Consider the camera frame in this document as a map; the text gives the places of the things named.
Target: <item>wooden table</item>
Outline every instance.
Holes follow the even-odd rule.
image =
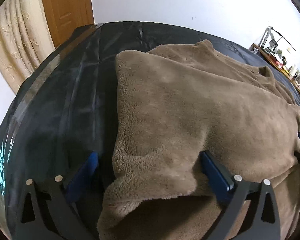
[[[266,61],[272,67],[274,67],[276,70],[280,71],[286,78],[288,78],[290,80],[291,84],[295,87],[295,89],[298,91],[298,93],[300,95],[300,88],[299,88],[298,84],[292,79],[292,76],[289,73],[285,72],[283,69],[279,68],[278,65],[275,62],[272,61],[271,57],[269,56],[269,54],[265,50],[260,48],[257,44],[252,43],[249,50],[253,51],[254,48],[259,50],[260,54],[266,59]]]

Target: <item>wooden door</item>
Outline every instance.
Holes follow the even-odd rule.
[[[42,0],[54,46],[66,41],[75,28],[94,24],[91,0]]]

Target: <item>black vinyl cover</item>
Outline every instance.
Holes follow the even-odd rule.
[[[42,182],[66,176],[95,151],[100,163],[96,176],[101,183],[96,182],[77,208],[97,237],[102,191],[114,180],[112,153],[118,130],[115,56],[126,49],[147,52],[160,44],[194,44],[205,39],[240,62],[268,65],[231,41],[173,25],[116,22],[76,29],[22,84],[0,126],[0,227],[14,236],[27,179]],[[293,85],[269,67],[300,105]]]

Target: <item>black leather mattress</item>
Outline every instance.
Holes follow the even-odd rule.
[[[268,65],[231,41],[195,30],[148,22],[116,22],[76,29],[21,86],[0,126],[0,226],[13,236],[27,179],[66,175],[89,152],[99,154],[96,185],[78,203],[86,226],[96,233],[103,190],[114,180],[111,164],[118,130],[115,56],[126,49],[147,52],[160,44],[213,47],[240,62]],[[293,85],[269,66],[294,95]]]

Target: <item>black metal bracket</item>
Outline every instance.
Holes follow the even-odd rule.
[[[68,178],[56,176],[42,183],[29,179],[16,221],[16,240],[94,240],[77,215],[77,201],[98,166],[92,153]]]
[[[200,153],[204,173],[208,176],[209,182],[215,178],[227,182],[231,179],[234,183],[234,190],[229,190],[227,194],[231,196],[229,205],[223,209],[217,220],[213,223],[209,231],[202,240],[223,240],[226,239],[230,229],[235,222],[245,200],[251,200],[246,217],[241,225],[240,231],[232,239],[235,240],[279,240],[280,239],[280,220],[277,203],[271,183],[265,179],[261,183],[234,179],[235,176],[229,175],[225,167],[221,165],[209,151]],[[220,184],[214,185],[212,190],[219,188]],[[224,189],[217,189],[217,194],[225,192]]]

